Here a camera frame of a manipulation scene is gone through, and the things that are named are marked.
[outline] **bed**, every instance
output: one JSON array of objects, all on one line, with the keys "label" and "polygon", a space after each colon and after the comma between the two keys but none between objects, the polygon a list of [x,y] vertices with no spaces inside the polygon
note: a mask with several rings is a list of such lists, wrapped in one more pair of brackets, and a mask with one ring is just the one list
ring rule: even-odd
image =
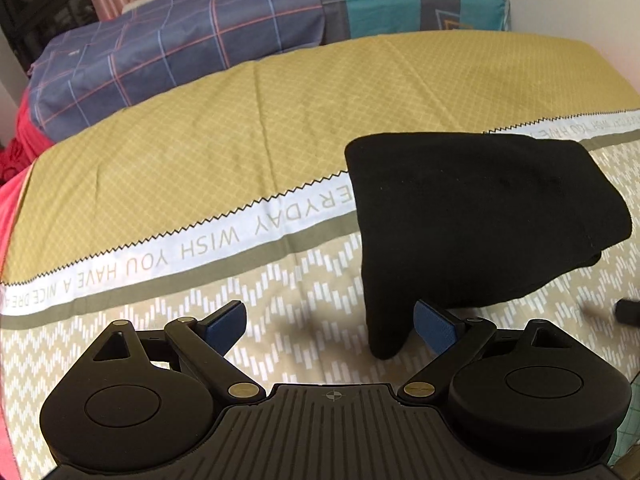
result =
[{"label": "bed", "polygon": [[33,66],[28,115],[60,142],[247,60],[377,34],[506,30],[508,22],[508,0],[155,0],[53,39]]},{"label": "bed", "polygon": [[[2,269],[1,386],[22,478],[53,467],[39,409],[115,319],[160,328],[243,300],[246,334],[227,358],[267,391],[397,386],[427,363],[416,336],[384,362],[367,350],[344,161],[355,137],[412,131],[583,143],[626,199],[631,238],[596,266],[480,314],[502,328],[549,319],[633,380],[640,331],[611,309],[639,297],[640,96],[576,41],[471,30],[359,38],[205,76],[36,161]],[[618,454],[638,437],[634,413]]]}]

